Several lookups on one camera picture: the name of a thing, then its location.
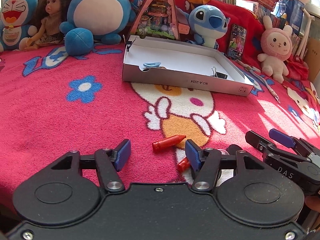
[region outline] pyramid-shaped decoration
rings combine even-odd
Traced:
[[[145,0],[130,30],[131,35],[180,40],[174,0]]]

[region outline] metal screw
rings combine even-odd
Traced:
[[[164,191],[164,189],[163,189],[163,188],[161,188],[161,187],[156,187],[156,188],[155,188],[155,191],[156,191],[156,192],[163,192],[163,191]]]
[[[295,232],[289,232],[285,235],[285,240],[293,240],[295,239],[295,237],[296,237]]]
[[[22,237],[25,239],[25,240],[32,240],[33,239],[33,234],[29,231],[26,231],[22,234]]]
[[[119,181],[110,181],[107,184],[108,189],[120,189],[122,186],[123,186],[122,183]]]
[[[196,189],[208,189],[210,187],[208,182],[205,181],[199,181],[195,183],[195,188]]]

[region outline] broken crayon piece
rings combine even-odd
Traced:
[[[186,171],[189,167],[190,167],[190,162],[188,161],[188,158],[185,157],[181,162],[178,163],[177,167],[178,167],[178,171],[180,173],[183,173],[184,171]]]
[[[164,138],[160,141],[153,142],[152,148],[154,151],[160,151],[160,150],[166,149],[170,146],[174,146],[174,145],[182,142],[183,139],[185,139],[185,138],[186,138],[185,135],[173,135],[168,138]]]

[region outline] bed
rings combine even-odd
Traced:
[[[186,0],[175,1],[187,10]],[[248,29],[243,61],[259,68],[263,26],[244,8],[215,0],[209,4],[231,17],[230,24]],[[226,51],[230,30],[218,40],[220,51]],[[63,45],[0,54],[0,204],[13,210],[15,188],[67,151],[93,154],[125,138],[132,143],[120,172],[126,187],[130,182],[191,182],[190,171],[177,170],[185,157],[183,142],[161,153],[152,150],[152,142],[174,134],[185,134],[201,147],[238,144],[260,159],[245,141],[249,130],[268,138],[276,128],[320,147],[313,121],[319,118],[319,97],[309,81],[279,84],[260,73],[281,104],[239,65],[254,84],[248,97],[122,82],[124,48],[123,43],[95,44],[79,57],[68,56]],[[169,101],[165,109],[157,103],[160,98]],[[84,176],[97,182],[94,171]]]

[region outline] open cardboard box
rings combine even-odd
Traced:
[[[253,84],[221,52],[181,41],[131,35],[132,46],[126,47],[122,80],[167,85],[247,96]],[[147,71],[143,63],[161,62],[162,68]],[[228,75],[227,79],[212,77],[212,67]]]

